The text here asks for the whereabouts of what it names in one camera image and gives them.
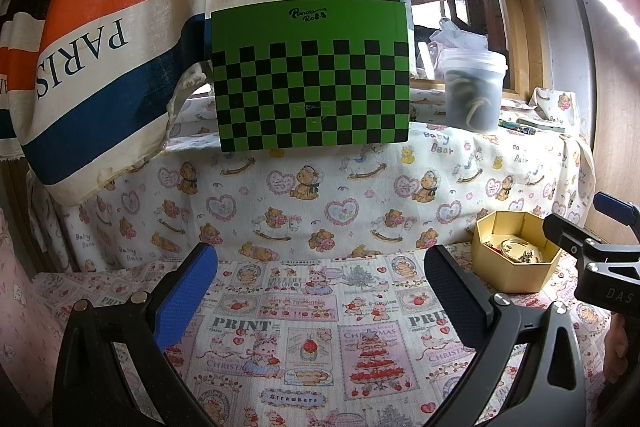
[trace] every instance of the pink fabric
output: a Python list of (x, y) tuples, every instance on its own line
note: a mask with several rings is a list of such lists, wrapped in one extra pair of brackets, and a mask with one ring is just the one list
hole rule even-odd
[(14, 254), (0, 209), (0, 365), (35, 414), (51, 400), (62, 328)]

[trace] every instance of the black square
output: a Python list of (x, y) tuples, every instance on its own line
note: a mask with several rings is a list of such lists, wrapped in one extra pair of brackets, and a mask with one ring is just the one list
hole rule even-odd
[(351, 84), (350, 70), (335, 70), (334, 77), (336, 86), (348, 86)]
[(304, 102), (304, 101), (305, 101), (304, 87), (289, 87), (289, 103)]
[(256, 60), (255, 74), (271, 74), (271, 59)]
[(231, 123), (231, 111), (228, 109), (218, 110), (218, 125), (228, 125)]
[(289, 118), (289, 104), (288, 103), (277, 103), (273, 106), (273, 112), (276, 117), (276, 120), (280, 120), (283, 118)]
[(308, 118), (322, 116), (320, 102), (307, 102), (305, 105), (305, 116)]
[(354, 114), (351, 117), (351, 128), (353, 130), (366, 129), (367, 128), (367, 115)]
[(246, 137), (246, 124), (244, 122), (232, 123), (231, 129), (233, 130), (234, 138)]
[(393, 71), (396, 68), (396, 59), (391, 55), (380, 55), (380, 69)]
[(273, 87), (273, 89), (289, 87), (289, 77), (287, 73), (273, 73), (271, 75), (271, 87)]
[(382, 129), (394, 129), (396, 127), (396, 115), (383, 114), (380, 116), (380, 125)]
[(349, 41), (347, 40), (335, 40), (334, 41), (334, 55), (349, 55)]
[(276, 121), (275, 120), (262, 120), (260, 122), (260, 131), (262, 134), (276, 134)]
[(226, 65), (226, 78), (227, 80), (232, 78), (240, 78), (242, 72), (240, 71), (240, 64), (227, 64)]
[(226, 83), (226, 80), (214, 80), (213, 91), (216, 96), (229, 94), (229, 85)]
[(242, 92), (257, 91), (257, 90), (258, 90), (258, 82), (256, 81), (254, 76), (242, 77)]
[(334, 116), (326, 116), (322, 118), (323, 131), (335, 131), (338, 129), (338, 120)]
[(235, 151), (236, 142), (233, 138), (223, 138), (220, 140), (220, 150), (224, 152)]
[(394, 53), (396, 57), (408, 57), (409, 44), (407, 42), (394, 42)]
[(338, 145), (349, 145), (351, 140), (351, 131), (338, 131)]
[(380, 143), (382, 133), (380, 129), (367, 129), (367, 143)]
[(211, 54), (211, 65), (214, 68), (216, 66), (224, 66), (225, 64), (226, 64), (225, 52), (215, 52)]
[(306, 133), (306, 144), (309, 147), (322, 145), (322, 133), (321, 132)]
[(409, 130), (396, 129), (394, 139), (396, 140), (396, 142), (406, 142), (407, 140), (409, 140)]
[(250, 136), (249, 137), (249, 149), (256, 150), (262, 149), (262, 136)]
[(335, 86), (320, 86), (320, 100), (335, 100)]
[(364, 52), (367, 55), (380, 55), (380, 41), (364, 41)]
[(260, 108), (259, 107), (245, 107), (244, 108), (244, 121), (247, 121), (247, 122), (259, 122), (260, 121)]
[(287, 56), (287, 45), (284, 42), (269, 44), (270, 58), (284, 58)]
[(351, 86), (351, 100), (367, 100), (367, 86), (354, 84)]
[(396, 86), (380, 86), (382, 100), (394, 100), (396, 98)]
[(287, 73), (302, 71), (302, 57), (287, 57)]
[(396, 85), (398, 86), (409, 85), (409, 71), (396, 71)]
[(367, 66), (364, 55), (351, 55), (350, 66), (352, 70), (365, 70)]
[(278, 134), (278, 148), (293, 147), (293, 140), (290, 134)]
[(273, 91), (258, 91), (258, 105), (271, 105), (273, 103)]
[(302, 41), (303, 55), (318, 55), (318, 41)]
[(380, 114), (382, 102), (380, 100), (367, 100), (367, 114)]
[(255, 51), (253, 46), (240, 48), (240, 62), (251, 62), (255, 60)]
[(396, 100), (396, 114), (409, 114), (408, 100)]
[(306, 118), (292, 118), (291, 130), (293, 132), (306, 132)]
[(367, 70), (367, 84), (378, 85), (382, 83), (380, 70)]
[(338, 100), (335, 103), (335, 112), (338, 116), (349, 116), (351, 114), (351, 100)]
[(319, 86), (320, 73), (318, 71), (303, 71), (302, 80), (305, 87)]
[(318, 69), (320, 71), (331, 71), (335, 68), (333, 55), (318, 55)]
[(244, 98), (241, 92), (235, 92), (229, 95), (229, 109), (240, 109), (244, 107)]

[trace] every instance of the blue stripe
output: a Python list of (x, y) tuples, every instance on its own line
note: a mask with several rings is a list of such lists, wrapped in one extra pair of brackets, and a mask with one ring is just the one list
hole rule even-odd
[(15, 138), (14, 124), (8, 109), (0, 109), (0, 140)]
[(201, 60), (204, 14), (187, 20), (173, 48), (114, 79), (22, 146), (38, 179), (64, 180), (162, 116), (181, 74)]

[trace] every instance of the human hand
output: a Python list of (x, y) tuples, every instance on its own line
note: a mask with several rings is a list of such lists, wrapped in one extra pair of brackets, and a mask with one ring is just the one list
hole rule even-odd
[(616, 383), (625, 374), (628, 362), (626, 350), (629, 341), (625, 331), (625, 316), (616, 313), (611, 315), (609, 331), (604, 337), (604, 377), (611, 383)]

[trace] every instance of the metal bolt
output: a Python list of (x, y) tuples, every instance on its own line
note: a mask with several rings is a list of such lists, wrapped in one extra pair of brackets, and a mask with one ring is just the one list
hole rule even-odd
[(133, 304), (142, 304), (144, 302), (146, 302), (146, 298), (149, 296), (149, 294), (145, 291), (139, 291), (139, 292), (135, 292), (132, 296), (131, 296), (131, 302), (133, 302)]
[(88, 307), (89, 307), (89, 301), (87, 301), (86, 299), (80, 299), (79, 301), (76, 302), (76, 304), (74, 304), (74, 309), (77, 312), (83, 312)]
[(498, 306), (508, 306), (511, 304), (511, 299), (504, 293), (497, 293), (494, 295), (494, 302), (498, 304)]
[(564, 315), (566, 313), (566, 306), (564, 305), (564, 303), (560, 302), (560, 301), (556, 301), (553, 304), (551, 304), (554, 308), (554, 311), (560, 315)]

